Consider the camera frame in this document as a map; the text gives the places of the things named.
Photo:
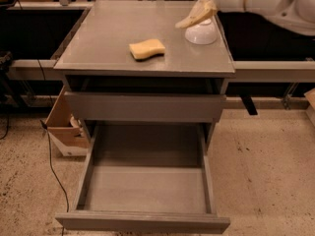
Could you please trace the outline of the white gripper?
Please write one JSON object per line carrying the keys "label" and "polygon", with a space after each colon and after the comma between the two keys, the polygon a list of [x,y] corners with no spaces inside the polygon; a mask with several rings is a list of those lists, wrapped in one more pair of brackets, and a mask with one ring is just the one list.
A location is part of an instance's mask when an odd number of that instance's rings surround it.
{"label": "white gripper", "polygon": [[218,8],[221,12],[227,13],[244,12],[244,0],[198,0],[188,16],[176,23],[175,27],[187,29],[196,26],[214,16],[218,12]]}

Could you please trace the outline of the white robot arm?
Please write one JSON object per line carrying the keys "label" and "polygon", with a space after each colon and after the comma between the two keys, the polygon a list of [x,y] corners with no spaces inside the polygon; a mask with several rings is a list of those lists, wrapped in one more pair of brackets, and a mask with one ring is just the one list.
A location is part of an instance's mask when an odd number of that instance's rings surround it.
{"label": "white robot arm", "polygon": [[315,35],[315,0],[197,0],[188,16],[176,23],[187,29],[224,13],[252,13],[283,29]]}

